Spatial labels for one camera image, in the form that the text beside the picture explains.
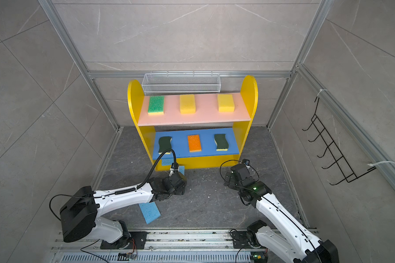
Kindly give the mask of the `blue sponge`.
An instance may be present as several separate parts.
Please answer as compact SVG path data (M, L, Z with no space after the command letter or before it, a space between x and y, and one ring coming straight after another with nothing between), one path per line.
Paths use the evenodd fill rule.
M171 166L173 159L162 159L160 163L162 166Z
M184 166L180 165L179 168L178 168L178 171L179 171L181 174L185 175L185 167L184 167Z
M161 216L161 213L155 202L141 203L139 204L139 208L147 224L150 224Z

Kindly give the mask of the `dark green scourer sponge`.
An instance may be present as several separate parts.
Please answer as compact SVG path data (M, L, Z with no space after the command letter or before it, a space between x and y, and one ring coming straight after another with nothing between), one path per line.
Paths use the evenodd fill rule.
M172 138L171 137L167 137L167 136L159 138L159 141L158 141L158 143L159 143L158 154L162 154L166 150L172 148L171 140L172 140Z
M228 151L229 143L226 134L215 134L214 141L216 144L216 151Z

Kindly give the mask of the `orange sponge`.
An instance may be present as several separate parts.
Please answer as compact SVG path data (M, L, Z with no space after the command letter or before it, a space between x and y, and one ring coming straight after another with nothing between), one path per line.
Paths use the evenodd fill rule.
M198 134L188 136L189 152L201 152L202 146L200 136Z

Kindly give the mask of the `bright green sponge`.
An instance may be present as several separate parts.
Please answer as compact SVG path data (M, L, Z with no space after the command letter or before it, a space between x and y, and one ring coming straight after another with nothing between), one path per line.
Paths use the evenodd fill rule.
M163 115L164 114L165 97L164 96L150 96L148 105L148 115Z

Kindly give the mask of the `yellow sponge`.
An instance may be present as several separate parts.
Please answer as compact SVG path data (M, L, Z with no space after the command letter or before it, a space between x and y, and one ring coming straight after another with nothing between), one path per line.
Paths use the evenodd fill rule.
M195 95L180 95L180 113L182 115L191 115L196 113Z
M232 94L218 94L217 102L218 112L226 113L235 111L234 96Z

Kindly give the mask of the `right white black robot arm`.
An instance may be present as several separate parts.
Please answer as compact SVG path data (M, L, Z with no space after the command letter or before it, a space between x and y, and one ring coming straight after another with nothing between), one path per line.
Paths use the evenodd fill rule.
M250 168L248 160L239 161L223 178L224 185L236 190L242 203L262 213L280 234L259 220L247 228L249 245L265 247L287 263L338 263L336 246L295 219L266 184L250 175Z

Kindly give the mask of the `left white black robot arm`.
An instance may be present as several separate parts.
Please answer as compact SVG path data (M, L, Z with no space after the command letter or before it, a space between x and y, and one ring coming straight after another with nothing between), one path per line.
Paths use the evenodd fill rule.
M163 201L173 195L184 195L186 177L174 171L164 178L150 178L139 185L115 190L93 191L82 187L60 208L63 241L72 243L84 238L102 240L121 248L130 238L126 223L103 216L135 204Z

